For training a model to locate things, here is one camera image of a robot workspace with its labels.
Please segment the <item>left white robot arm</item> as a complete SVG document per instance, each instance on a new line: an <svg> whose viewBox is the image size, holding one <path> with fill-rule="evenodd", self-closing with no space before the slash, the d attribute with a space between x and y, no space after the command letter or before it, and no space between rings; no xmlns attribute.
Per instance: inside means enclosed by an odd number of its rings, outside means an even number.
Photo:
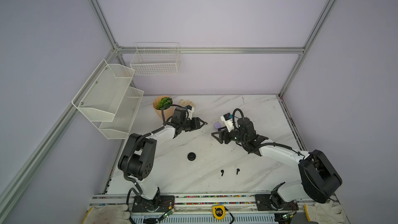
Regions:
<svg viewBox="0 0 398 224"><path fill-rule="evenodd" d="M161 108L161 127L143 135L133 133L128 137L117 167L122 171L123 178L133 184L129 192L134 192L137 206L149 212L161 206L160 189L150 177L157 144L172 140L181 132L199 130L207 125L201 118L193 117L193 112L191 105L167 105Z"/></svg>

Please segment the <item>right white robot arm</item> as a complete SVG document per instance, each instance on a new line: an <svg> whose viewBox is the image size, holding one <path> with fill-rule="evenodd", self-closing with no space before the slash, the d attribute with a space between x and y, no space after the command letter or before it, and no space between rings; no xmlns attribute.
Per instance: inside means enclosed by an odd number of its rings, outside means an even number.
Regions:
<svg viewBox="0 0 398 224"><path fill-rule="evenodd" d="M326 203L342 185L342 178L322 151L297 150L272 142L266 136L257 134L249 118L244 115L235 117L236 113L241 112L241 109L236 108L233 113L221 116L225 126L213 132L212 137L220 144L235 142L248 154L274 159L300 175L298 180L281 182L272 189L268 205L270 208L280 210L289 203L306 198Z"/></svg>

